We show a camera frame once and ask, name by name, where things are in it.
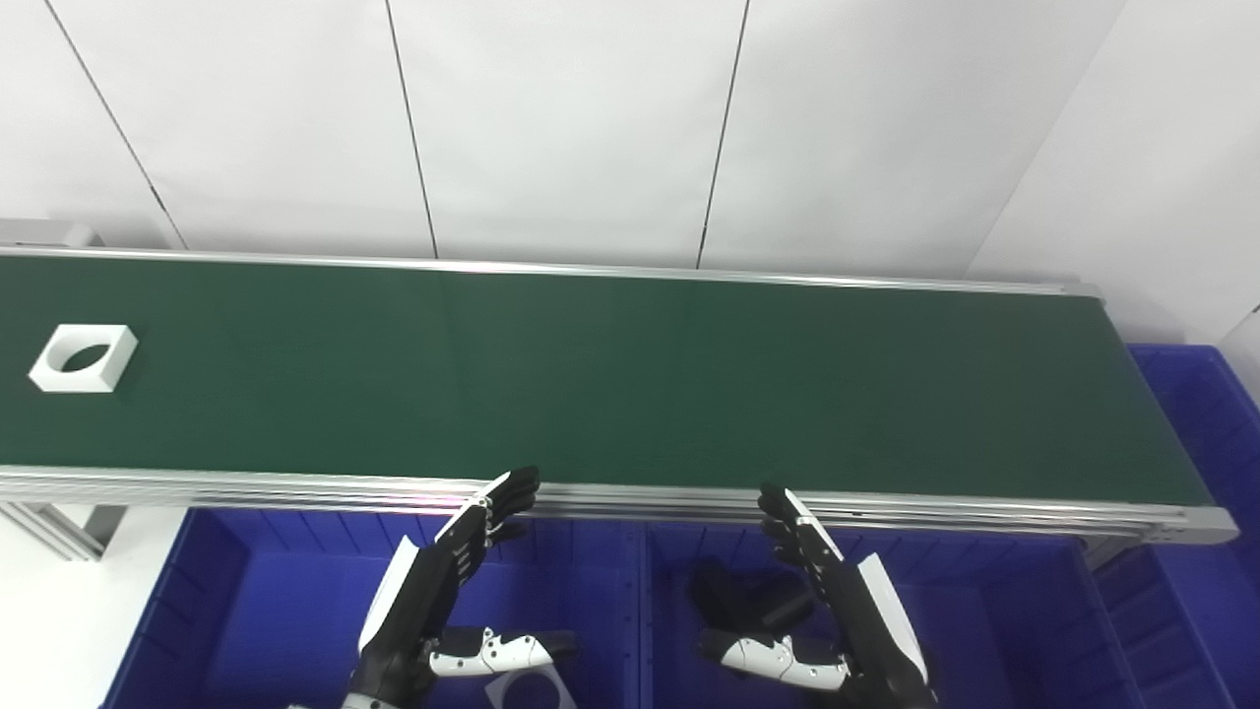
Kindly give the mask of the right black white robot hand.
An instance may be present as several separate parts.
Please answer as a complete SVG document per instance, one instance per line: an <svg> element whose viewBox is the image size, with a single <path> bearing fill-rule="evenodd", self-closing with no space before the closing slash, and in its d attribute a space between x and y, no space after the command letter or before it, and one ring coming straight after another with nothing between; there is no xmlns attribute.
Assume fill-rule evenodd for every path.
<svg viewBox="0 0 1260 709"><path fill-rule="evenodd" d="M727 596L728 625L702 628L698 655L730 672L827 696L834 708L939 706L917 633L879 555L847 560L815 513L782 485L762 484L759 508L775 557L806 573L845 649L774 631L751 618L751 606Z"/></svg>

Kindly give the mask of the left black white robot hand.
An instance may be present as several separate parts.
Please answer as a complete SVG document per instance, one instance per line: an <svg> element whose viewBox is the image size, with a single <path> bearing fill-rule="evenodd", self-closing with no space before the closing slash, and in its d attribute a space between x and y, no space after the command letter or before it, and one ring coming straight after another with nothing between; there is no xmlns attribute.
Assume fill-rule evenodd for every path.
<svg viewBox="0 0 1260 709"><path fill-rule="evenodd" d="M517 539L517 513L536 506L541 472L510 470L462 502L426 547L401 539L358 638L344 708L417 708L440 678L494 678L580 654L572 631L495 631L447 622L461 588L496 544Z"/></svg>

